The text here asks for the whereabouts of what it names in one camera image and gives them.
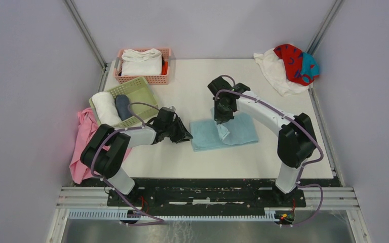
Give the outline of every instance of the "gray floor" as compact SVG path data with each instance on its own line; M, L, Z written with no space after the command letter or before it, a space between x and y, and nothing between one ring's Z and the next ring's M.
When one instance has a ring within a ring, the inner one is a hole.
M311 212L296 212L296 222ZM109 220L69 220L62 242L355 242L345 211L320 212L300 227L280 229L271 222L188 222L126 227Z

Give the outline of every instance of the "green basket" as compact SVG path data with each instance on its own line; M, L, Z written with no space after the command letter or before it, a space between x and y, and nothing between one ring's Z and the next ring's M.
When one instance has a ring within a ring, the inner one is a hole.
M148 85L147 80L144 77L134 78L124 84L121 84L115 88L107 90L107 92L111 93L114 99L116 98L117 95L126 95L129 98L130 102L132 103L142 102L142 103L150 104L157 108L159 107L159 104L157 102L157 97L150 89L150 86ZM92 98L89 99L89 103L90 103L90 107L93 110L93 113L95 114L95 118L98 125L101 125L101 122L98 118L98 114L96 113L95 105L92 102ZM132 105L131 109L136 115L138 115L143 120L155 116L159 112L156 109L153 109L146 105L137 105L137 104ZM119 124L113 125L113 127L129 128L138 123L140 123L140 121L136 117L132 116L122 121Z

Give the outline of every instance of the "red and blue cloth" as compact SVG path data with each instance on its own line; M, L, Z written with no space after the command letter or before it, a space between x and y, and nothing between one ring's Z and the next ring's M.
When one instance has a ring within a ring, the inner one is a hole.
M320 68L314 57L290 44L283 44L274 49L275 54L284 61L286 76L289 81L308 86L320 75Z

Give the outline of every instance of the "white cloth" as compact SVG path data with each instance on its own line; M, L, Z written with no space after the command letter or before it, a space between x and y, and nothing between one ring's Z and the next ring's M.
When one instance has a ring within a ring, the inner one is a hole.
M92 102L95 105L96 114L102 124L113 126L122 122L115 107L112 94L106 91L96 93L92 96Z
M275 54L274 48L264 54L254 53L254 60L259 64L266 80L280 95L299 94L309 88L287 79L284 61Z
M162 74L162 53L157 49L145 52L127 49L124 50L122 59L122 76Z

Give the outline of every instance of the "white tabletop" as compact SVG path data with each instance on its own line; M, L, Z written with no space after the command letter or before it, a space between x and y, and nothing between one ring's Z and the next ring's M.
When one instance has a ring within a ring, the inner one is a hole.
M264 78L253 59L171 60L171 80L168 85L151 86L162 106L175 106L178 116L189 130L195 120L212 119L213 96L207 85L221 74L244 83L270 104L293 114L310 116L318 143L324 149L323 138L308 92L280 96ZM119 83L110 73L105 90ZM155 145L132 149L123 168L131 177L150 178L263 178L275 179L281 160L277 155L278 138L267 127L254 120L259 142L238 147L194 152L190 142L173 144L169 139ZM312 159L318 158L315 150ZM333 178L325 158L305 168L302 178Z

